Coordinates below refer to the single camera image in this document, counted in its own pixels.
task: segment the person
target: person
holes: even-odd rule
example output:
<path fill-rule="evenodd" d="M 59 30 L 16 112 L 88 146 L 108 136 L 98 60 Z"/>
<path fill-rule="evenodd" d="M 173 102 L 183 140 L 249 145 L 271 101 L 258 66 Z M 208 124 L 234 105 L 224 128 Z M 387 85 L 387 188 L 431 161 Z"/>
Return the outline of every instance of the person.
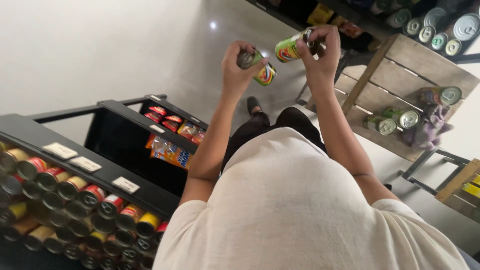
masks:
<path fill-rule="evenodd" d="M 242 70 L 237 56 L 252 45 L 228 47 L 220 102 L 153 269 L 468 269 L 446 236 L 375 177 L 335 97 L 338 30 L 316 27 L 317 38 L 326 43 L 319 59 L 303 41 L 297 48 L 324 144 L 298 109 L 270 126 L 253 97 L 251 119 L 229 141 L 235 107 L 267 58 Z"/>

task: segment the white floor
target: white floor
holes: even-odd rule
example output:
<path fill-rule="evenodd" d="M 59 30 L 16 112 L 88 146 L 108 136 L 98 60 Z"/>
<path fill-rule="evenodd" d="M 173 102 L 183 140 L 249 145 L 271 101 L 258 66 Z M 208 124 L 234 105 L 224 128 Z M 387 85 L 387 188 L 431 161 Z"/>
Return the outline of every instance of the white floor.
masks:
<path fill-rule="evenodd" d="M 0 2 L 0 115 L 29 115 L 93 105 L 99 100 L 168 94 L 168 100 L 209 122 L 221 89 L 220 63 L 234 40 L 271 56 L 279 76 L 268 87 L 252 82 L 237 106 L 233 130 L 248 119 L 255 95 L 274 122 L 305 83 L 300 61 L 281 64 L 276 42 L 297 31 L 245 0 L 103 0 Z M 480 46 L 471 52 L 478 52 Z M 464 68 L 480 76 L 478 65 Z M 442 147 L 479 158 L 473 117 L 480 90 L 464 102 Z M 306 111 L 311 119 L 315 115 Z M 47 126 L 83 144 L 91 116 Z M 480 250 L 480 224 L 396 177 L 411 163 L 359 137 L 377 175 L 430 224 L 466 252 Z M 454 169 L 436 155 L 416 177 L 436 187 Z"/>

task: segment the hand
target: hand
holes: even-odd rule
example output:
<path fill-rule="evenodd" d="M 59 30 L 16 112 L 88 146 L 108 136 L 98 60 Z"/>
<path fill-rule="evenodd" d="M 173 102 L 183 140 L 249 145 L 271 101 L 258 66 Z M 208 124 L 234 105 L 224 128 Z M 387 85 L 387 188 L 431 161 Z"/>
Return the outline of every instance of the hand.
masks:
<path fill-rule="evenodd" d="M 309 41 L 325 40 L 326 49 L 320 47 L 315 60 L 303 40 L 297 40 L 297 50 L 307 70 L 307 83 L 312 95 L 334 90 L 335 72 L 340 60 L 340 35 L 333 25 L 313 27 Z"/>
<path fill-rule="evenodd" d="M 243 70 L 237 66 L 237 58 L 241 51 L 254 54 L 253 46 L 246 41 L 235 41 L 227 48 L 222 61 L 223 88 L 222 98 L 238 102 L 252 80 L 268 62 L 268 57 L 258 61 L 250 68 Z"/>

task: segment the black shoe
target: black shoe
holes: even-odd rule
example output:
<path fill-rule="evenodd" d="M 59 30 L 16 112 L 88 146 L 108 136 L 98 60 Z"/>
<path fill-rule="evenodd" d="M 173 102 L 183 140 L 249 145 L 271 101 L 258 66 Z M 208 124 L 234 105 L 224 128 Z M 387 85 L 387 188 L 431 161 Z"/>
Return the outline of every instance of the black shoe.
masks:
<path fill-rule="evenodd" d="M 259 107 L 260 110 L 252 113 L 252 110 L 255 107 Z M 257 98 L 254 97 L 254 96 L 249 96 L 247 98 L 247 109 L 248 109 L 248 114 L 250 115 L 250 117 L 253 117 L 253 115 L 258 113 L 258 112 L 262 112 L 262 107 L 260 106 L 260 102 L 258 102 Z"/>

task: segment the white t-shirt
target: white t-shirt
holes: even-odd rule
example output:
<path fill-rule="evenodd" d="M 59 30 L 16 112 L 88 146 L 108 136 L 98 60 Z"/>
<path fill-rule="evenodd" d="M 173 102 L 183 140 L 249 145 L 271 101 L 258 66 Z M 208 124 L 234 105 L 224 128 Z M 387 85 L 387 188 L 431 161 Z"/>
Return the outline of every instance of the white t-shirt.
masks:
<path fill-rule="evenodd" d="M 207 203 L 175 211 L 153 269 L 468 267 L 408 206 L 369 206 L 342 165 L 295 130 L 277 128 L 238 149 Z"/>

